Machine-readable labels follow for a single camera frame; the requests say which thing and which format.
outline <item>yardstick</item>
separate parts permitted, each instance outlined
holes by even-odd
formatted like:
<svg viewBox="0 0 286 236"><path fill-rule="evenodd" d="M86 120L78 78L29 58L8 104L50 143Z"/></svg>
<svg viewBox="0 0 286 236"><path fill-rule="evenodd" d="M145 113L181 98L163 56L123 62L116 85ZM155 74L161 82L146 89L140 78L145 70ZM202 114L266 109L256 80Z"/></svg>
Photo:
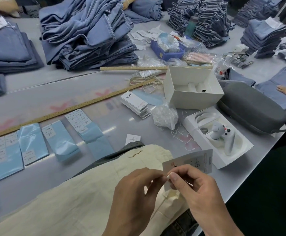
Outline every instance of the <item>yardstick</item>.
<svg viewBox="0 0 286 236"><path fill-rule="evenodd" d="M155 69L168 69L168 66L155 66L155 67L139 67L139 66L117 66L117 67L100 67L100 70L155 70Z"/></svg>
<svg viewBox="0 0 286 236"><path fill-rule="evenodd" d="M64 109L64 110L62 110L62 111L60 111L60 112L55 112L55 113L51 113L51 114L45 115L45 116L43 116L43 117L35 118L35 119L33 119L33 120L24 122L24 123L19 124L19 125L17 125L17 126L10 127L10 128L8 128L8 129L6 129L6 130L4 130L4 131L0 131L0 136L9 134L9 133L14 132L14 131L17 131L17 130L19 130L22 126L29 125L29 124L33 124L33 123L43 122L43 121L46 121L46 120L48 120L48 119L51 119L51 118L54 118L54 117L57 117L57 116L66 114L66 113L68 113L68 112L72 112L72 111L74 111L74 110L76 110L76 109L86 107L86 106L91 105L91 104L93 104L93 103L98 103L98 102L100 102L100 101L102 101L102 100L105 100L105 99L114 97L114 96L116 96L116 95L125 93L126 91L129 91L129 90L132 90L132 89L136 89L136 88L138 88L138 87L142 87L143 85L146 85L146 84L150 84L150 83L152 83L153 81L155 81L155 80L152 79L152 80L144 81L144 82L142 82L142 83L135 84L135 85L126 87L126 88L124 88L124 89L121 89L121 90L112 92L112 93L110 93L110 94L107 94L107 95L104 95L104 96L101 96L101 97L98 97L98 98L95 98L95 99L92 99L92 100L89 100L89 101L80 103L80 104L78 104L78 105L75 105L75 106L72 106L72 107L69 107L69 108L66 108L66 109Z"/></svg>

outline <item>white tabletop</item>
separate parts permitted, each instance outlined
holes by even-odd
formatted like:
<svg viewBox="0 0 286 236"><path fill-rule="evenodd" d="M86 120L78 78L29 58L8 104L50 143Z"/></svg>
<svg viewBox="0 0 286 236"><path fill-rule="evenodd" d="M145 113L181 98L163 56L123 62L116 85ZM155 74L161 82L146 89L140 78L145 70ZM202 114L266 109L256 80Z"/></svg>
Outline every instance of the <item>white tabletop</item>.
<svg viewBox="0 0 286 236"><path fill-rule="evenodd" d="M161 30L170 32L172 29L166 25L167 18L166 15L164 19L158 22L137 24L133 30L149 30L160 25ZM38 20L18 19L15 22L18 23L22 31L28 34L29 39L33 41L44 60L43 50L39 42ZM235 30L230 32L230 40L211 51L215 53L231 51L232 47L240 43L243 30L236 26ZM146 51L136 51L136 54L140 57L143 57L144 54L155 57L150 47ZM237 71L257 82L263 82L270 79L284 66L286 66L286 62L273 57L256 60L253 65L245 70L237 69ZM8 94L0 97L0 129L9 124L11 126L16 125L122 89L128 86L126 79L133 74L133 71L96 70L90 71L90 73L87 71L67 72L55 69L54 66L46 66L41 70L6 76ZM176 129L180 126L179 131L183 134L174 137L169 129L156 127L152 117L141 120L121 104L118 96L85 107L83 110L92 121L98 124L115 151L120 150L125 145L127 134L140 135L141 141L145 145L157 144L162 146L170 150L174 157L185 155L193 148L193 151L200 150L194 141L190 141L190 136L186 131L183 132L185 129L179 123L176 125ZM183 112L182 115L182 111L182 109L178 109L180 121L183 117L196 112L195 110L186 110L187 113ZM33 163L19 173L1 180L0 217L31 201L42 192L58 186L94 162L88 147L63 116L43 122L40 126L43 127L58 119L62 120L78 144L81 153L76 156L74 162L64 165L56 160L49 148L49 156ZM254 147L238 160L220 170L213 166L211 175L216 179L225 202L282 135L277 134L275 137L270 135L257 136L234 120L229 119L229 121L254 144ZM198 235L200 231L200 228L197 229L194 235Z"/></svg>

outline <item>gray carrying case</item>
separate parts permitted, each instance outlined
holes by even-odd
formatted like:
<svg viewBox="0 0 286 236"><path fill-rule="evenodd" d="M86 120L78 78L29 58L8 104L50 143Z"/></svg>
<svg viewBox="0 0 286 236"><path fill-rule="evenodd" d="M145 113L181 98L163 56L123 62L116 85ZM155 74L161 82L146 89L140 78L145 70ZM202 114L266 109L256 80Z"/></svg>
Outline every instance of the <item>gray carrying case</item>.
<svg viewBox="0 0 286 236"><path fill-rule="evenodd" d="M257 134L271 134L286 125L286 113L280 105L246 83L234 82L223 88L218 107L238 123Z"/></svg>

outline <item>cardboard box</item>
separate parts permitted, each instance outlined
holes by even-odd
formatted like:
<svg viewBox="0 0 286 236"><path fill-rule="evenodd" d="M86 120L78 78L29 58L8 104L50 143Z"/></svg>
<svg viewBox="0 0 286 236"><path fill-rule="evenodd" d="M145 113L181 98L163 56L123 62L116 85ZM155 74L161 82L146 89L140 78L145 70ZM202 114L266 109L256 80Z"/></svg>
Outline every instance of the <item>cardboard box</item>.
<svg viewBox="0 0 286 236"><path fill-rule="evenodd" d="M176 108L203 110L224 92L210 69L169 66L164 80L165 98Z"/></svg>
<svg viewBox="0 0 286 236"><path fill-rule="evenodd" d="M226 128L235 131L235 141L231 155L225 154L223 139L214 140L210 137L214 121L218 121ZM253 147L253 144L214 107L209 107L186 117L182 125L202 150L213 149L213 164L217 169L229 165Z"/></svg>

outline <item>fingernail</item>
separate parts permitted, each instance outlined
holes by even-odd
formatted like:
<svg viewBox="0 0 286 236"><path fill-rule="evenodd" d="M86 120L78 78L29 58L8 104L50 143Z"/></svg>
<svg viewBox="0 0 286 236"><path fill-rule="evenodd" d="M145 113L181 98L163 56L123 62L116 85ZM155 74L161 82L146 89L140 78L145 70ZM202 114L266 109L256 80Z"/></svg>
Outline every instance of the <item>fingernail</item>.
<svg viewBox="0 0 286 236"><path fill-rule="evenodd" d="M178 179L178 175L175 172L171 172L169 175L172 181L176 181Z"/></svg>

